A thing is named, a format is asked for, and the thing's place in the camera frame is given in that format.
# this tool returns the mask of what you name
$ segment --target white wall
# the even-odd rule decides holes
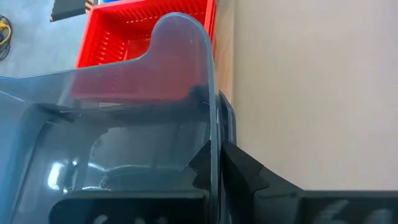
[[[398,190],[398,1],[236,1],[238,143],[305,189]]]

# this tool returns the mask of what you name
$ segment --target transparent plastic container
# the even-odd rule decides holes
[[[169,60],[171,55],[178,60]],[[179,69],[187,65],[189,70]],[[181,72],[195,82],[167,80]],[[150,86],[136,85],[147,96],[142,101],[92,102],[70,94],[77,78],[148,73]],[[158,21],[147,53],[137,59],[0,78],[0,223],[48,223],[51,208],[74,192],[174,189],[210,139],[217,198],[220,129],[213,75],[203,26],[171,13]],[[159,90],[168,96],[183,90],[185,96],[152,100],[151,92],[159,96]]]

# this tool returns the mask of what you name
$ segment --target red basket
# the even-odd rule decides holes
[[[215,0],[118,1],[91,11],[76,68],[141,56],[149,47],[155,23],[170,12],[183,12],[201,22],[215,47]]]

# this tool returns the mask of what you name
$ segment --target black cable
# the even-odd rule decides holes
[[[8,32],[11,32],[10,37],[8,38],[8,40],[3,43],[2,45],[0,45],[0,62],[2,60],[4,60],[8,53],[10,52],[10,48],[11,48],[11,36],[12,36],[12,26],[11,26],[11,22],[9,19],[7,19],[7,17],[3,16],[2,14],[0,14],[0,21],[6,21],[7,25],[10,27],[10,30]],[[0,32],[0,42],[4,40],[4,38],[6,38],[2,32]]]

